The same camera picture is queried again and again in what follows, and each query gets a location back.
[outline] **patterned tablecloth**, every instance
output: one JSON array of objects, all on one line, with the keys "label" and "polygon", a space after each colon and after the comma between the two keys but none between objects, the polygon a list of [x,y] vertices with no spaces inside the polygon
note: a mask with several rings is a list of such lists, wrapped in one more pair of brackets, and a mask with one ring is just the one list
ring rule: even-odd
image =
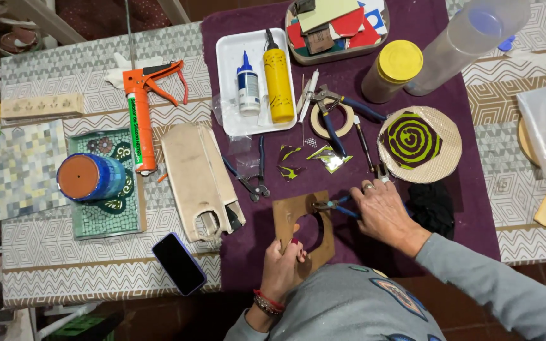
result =
[{"label": "patterned tablecloth", "polygon": [[[464,0],[446,0],[449,15]],[[514,42],[516,49],[546,56],[546,3],[533,3],[530,21]],[[150,252],[171,231],[177,232],[208,276],[204,291],[220,290],[220,257],[211,243],[187,243],[165,173],[160,137],[171,125],[211,124],[211,89],[203,62],[199,23],[135,34],[138,58],[183,59],[189,85],[188,105],[174,107],[149,94],[150,116],[160,169],[144,185],[148,229],[140,234],[73,240],[70,207],[33,213],[3,222],[5,304],[14,307],[154,297],[175,293],[174,285]],[[86,115],[63,120],[65,136],[129,125],[124,92],[105,82],[116,67],[113,52],[129,56],[127,37],[114,37],[37,53],[2,58],[3,98],[80,92]],[[494,213],[500,253],[507,264],[546,261],[546,228],[533,216],[546,194],[546,180],[527,161],[516,140],[519,109],[515,95],[546,86],[546,65],[509,59],[492,51],[464,71],[473,121]],[[159,81],[182,98],[178,77]],[[34,121],[8,124],[15,129]]]}]

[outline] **purple mat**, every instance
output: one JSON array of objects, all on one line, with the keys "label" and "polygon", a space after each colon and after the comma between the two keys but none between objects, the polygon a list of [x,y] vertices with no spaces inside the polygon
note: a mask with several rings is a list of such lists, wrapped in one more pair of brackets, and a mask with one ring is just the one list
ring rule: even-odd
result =
[{"label": "purple mat", "polygon": [[[448,24],[448,12],[444,0],[393,0],[387,2],[391,16],[391,42],[397,39],[406,39],[424,49]],[[201,24],[203,34],[204,58],[208,65],[212,93],[219,93],[218,70],[216,68],[216,42],[223,36],[233,35],[265,28],[283,27],[285,11],[289,3],[250,7],[247,9],[215,13],[207,17]],[[374,53],[346,59],[334,63],[319,64],[316,66],[300,66],[293,58],[292,76],[294,89],[297,95],[301,91],[301,78],[305,74],[305,81],[311,77],[316,68],[319,68],[319,84],[328,84],[333,92],[349,98],[363,101],[360,84],[364,75],[375,60],[381,47]],[[458,126],[463,141],[463,154],[458,169],[444,181],[451,192],[456,206],[455,241],[490,258],[499,260],[500,252],[492,219],[492,211],[488,200],[486,185],[483,179],[482,166],[471,109],[466,94],[462,75],[457,75],[442,87],[425,97],[412,97],[400,92],[390,102],[384,105],[369,105],[378,113],[387,115],[410,105],[427,105],[435,107],[448,115]],[[335,127],[341,126],[343,115],[339,111],[333,115]],[[381,123],[367,121],[361,116],[362,129],[371,147],[373,160],[378,160],[376,152],[376,136]],[[228,151],[228,140],[224,130],[217,123],[213,124],[216,139],[223,154]],[[327,144],[325,140],[314,135],[310,126],[305,127],[305,138],[314,137],[318,147]],[[257,138],[253,140],[253,148],[257,148]],[[247,223],[244,227],[231,235],[223,237],[220,250],[222,288],[225,291],[247,291],[258,288],[262,276],[264,251],[275,237],[273,225],[272,202],[284,198],[295,197],[319,190],[328,190],[332,199],[338,199],[347,194],[349,188],[360,186],[364,179],[372,179],[368,173],[366,158],[355,129],[342,137],[345,149],[353,159],[329,174],[319,160],[306,161],[314,149],[305,145],[300,152],[300,158],[290,162],[290,166],[306,166],[307,170],[292,182],[285,182],[276,169],[279,149],[282,144],[299,146],[301,144],[301,128],[296,127],[265,135],[265,185],[271,191],[269,198],[261,198],[253,203],[248,191],[238,182],[233,181],[235,192],[240,201]],[[409,183],[396,180],[396,184],[407,198],[406,189]],[[301,229],[297,233],[298,239],[306,244],[310,250],[317,243],[318,228],[315,218],[303,217]],[[409,277],[423,274],[411,259],[400,252],[390,249],[384,244],[376,242],[360,234],[355,221],[347,216],[333,212],[334,245],[336,256],[331,263],[357,263],[380,269],[392,277]]]}]

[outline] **blue-handled pliers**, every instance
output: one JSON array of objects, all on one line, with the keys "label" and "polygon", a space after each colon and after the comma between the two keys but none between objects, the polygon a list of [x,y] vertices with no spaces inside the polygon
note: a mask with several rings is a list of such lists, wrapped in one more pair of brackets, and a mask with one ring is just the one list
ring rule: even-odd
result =
[{"label": "blue-handled pliers", "polygon": [[324,99],[331,98],[335,101],[334,103],[342,103],[344,105],[348,105],[357,112],[367,114],[371,119],[375,119],[379,121],[386,120],[386,117],[368,108],[367,105],[364,105],[363,103],[358,102],[354,99],[341,96],[337,93],[334,93],[328,90],[328,86],[326,84],[323,84],[322,86],[320,86],[319,90],[320,91],[313,97],[312,100],[317,101],[317,105],[319,106],[319,111],[322,113],[322,116],[323,116],[323,122],[326,124],[326,130],[328,131],[328,135],[330,135],[330,140],[332,140],[332,147],[340,155],[342,155],[343,158],[347,156],[347,153],[345,151],[345,147],[343,146],[342,142],[340,142],[340,139],[336,135],[336,131],[334,130],[334,127],[332,126],[332,120],[330,119],[328,109],[326,108],[326,105],[323,103]]},{"label": "blue-handled pliers", "polygon": [[340,206],[340,204],[345,203],[351,199],[351,195],[347,195],[346,197],[342,197],[338,200],[332,200],[332,201],[318,201],[316,203],[313,203],[313,208],[322,211],[327,209],[335,209],[340,211],[341,213],[344,213],[348,215],[349,217],[353,217],[357,220],[361,219],[361,215],[358,213],[355,213],[353,211],[349,211],[348,209]]},{"label": "blue-handled pliers", "polygon": [[250,191],[250,199],[257,203],[258,199],[260,199],[260,195],[263,197],[270,196],[270,192],[267,189],[267,187],[264,186],[264,136],[261,135],[260,139],[258,141],[258,150],[260,151],[260,165],[259,165],[259,172],[258,172],[258,186],[253,186],[248,180],[251,178],[243,178],[239,175],[237,170],[231,166],[231,163],[229,160],[227,160],[226,157],[223,157],[224,165],[227,166],[229,171],[237,177],[237,179],[241,182],[244,187]]}]

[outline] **white foam tray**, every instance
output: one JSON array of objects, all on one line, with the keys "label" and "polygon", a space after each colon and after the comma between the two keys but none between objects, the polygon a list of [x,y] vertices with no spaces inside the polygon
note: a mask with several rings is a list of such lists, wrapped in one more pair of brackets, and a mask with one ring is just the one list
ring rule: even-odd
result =
[{"label": "white foam tray", "polygon": [[[290,52],[288,50],[286,34],[281,28],[271,28],[270,30],[276,44],[286,53],[290,89],[292,91],[292,98],[296,99],[292,83]],[[247,53],[254,72],[258,75],[258,91],[261,100],[268,94],[263,62],[265,47],[266,32],[264,30],[224,36],[216,43],[216,63],[218,65],[218,84],[220,85],[223,128],[224,132],[229,136],[254,135],[286,130],[294,127],[296,124],[296,105],[294,105],[294,119],[285,123],[273,123],[268,103],[261,104],[258,116],[243,116],[239,113],[239,106],[237,105],[237,68],[243,65],[244,51]]]}]

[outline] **white glue bottle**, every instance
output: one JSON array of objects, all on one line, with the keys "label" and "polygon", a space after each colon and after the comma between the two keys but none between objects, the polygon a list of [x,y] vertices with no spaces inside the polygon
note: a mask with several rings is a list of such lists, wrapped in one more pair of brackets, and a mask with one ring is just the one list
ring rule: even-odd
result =
[{"label": "white glue bottle", "polygon": [[243,52],[243,65],[237,68],[237,85],[239,88],[239,112],[244,116],[257,116],[260,113],[258,75],[252,71],[246,51]]}]

